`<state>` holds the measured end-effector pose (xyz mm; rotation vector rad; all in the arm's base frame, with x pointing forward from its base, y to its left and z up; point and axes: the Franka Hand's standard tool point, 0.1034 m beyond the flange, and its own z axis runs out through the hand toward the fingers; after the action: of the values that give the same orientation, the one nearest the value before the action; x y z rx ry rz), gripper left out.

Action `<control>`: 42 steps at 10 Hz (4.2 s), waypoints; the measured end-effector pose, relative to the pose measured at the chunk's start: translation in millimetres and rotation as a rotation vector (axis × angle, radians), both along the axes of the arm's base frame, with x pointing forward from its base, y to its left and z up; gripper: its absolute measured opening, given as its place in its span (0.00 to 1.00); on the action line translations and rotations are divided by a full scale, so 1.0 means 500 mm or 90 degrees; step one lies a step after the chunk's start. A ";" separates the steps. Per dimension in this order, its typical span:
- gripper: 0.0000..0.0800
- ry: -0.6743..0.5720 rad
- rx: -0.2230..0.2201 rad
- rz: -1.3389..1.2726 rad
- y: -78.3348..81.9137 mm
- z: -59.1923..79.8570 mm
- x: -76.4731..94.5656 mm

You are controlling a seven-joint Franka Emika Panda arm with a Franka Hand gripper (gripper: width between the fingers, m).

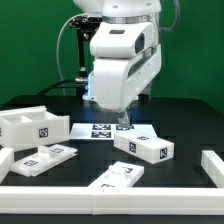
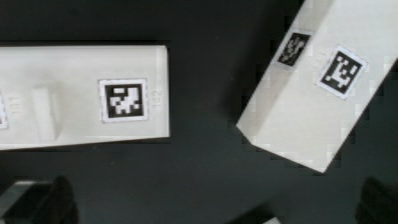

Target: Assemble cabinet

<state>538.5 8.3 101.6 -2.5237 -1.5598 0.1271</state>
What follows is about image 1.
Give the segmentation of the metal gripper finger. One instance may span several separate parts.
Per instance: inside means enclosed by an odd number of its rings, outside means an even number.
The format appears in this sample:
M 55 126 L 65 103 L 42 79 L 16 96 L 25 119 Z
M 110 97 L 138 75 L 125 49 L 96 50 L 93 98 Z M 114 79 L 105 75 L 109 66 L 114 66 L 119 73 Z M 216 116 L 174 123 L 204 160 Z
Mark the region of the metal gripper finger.
M 128 111 L 118 114 L 118 125 L 123 129 L 129 129 L 132 126 L 132 117 Z

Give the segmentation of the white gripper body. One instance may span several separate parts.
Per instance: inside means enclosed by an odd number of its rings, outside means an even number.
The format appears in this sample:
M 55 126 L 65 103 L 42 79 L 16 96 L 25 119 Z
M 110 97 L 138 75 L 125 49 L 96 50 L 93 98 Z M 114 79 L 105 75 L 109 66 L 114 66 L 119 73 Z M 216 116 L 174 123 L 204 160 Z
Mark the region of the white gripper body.
M 97 58 L 93 78 L 95 101 L 108 111 L 123 112 L 161 69 L 161 47 L 132 59 Z

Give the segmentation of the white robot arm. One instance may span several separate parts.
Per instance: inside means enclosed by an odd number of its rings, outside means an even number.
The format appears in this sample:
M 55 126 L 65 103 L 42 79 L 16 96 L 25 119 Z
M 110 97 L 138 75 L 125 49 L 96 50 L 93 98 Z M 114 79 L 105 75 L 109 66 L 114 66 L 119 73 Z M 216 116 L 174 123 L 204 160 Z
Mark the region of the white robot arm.
M 73 0 L 88 18 L 100 19 L 90 41 L 94 57 L 88 98 L 131 126 L 128 107 L 160 72 L 160 0 Z

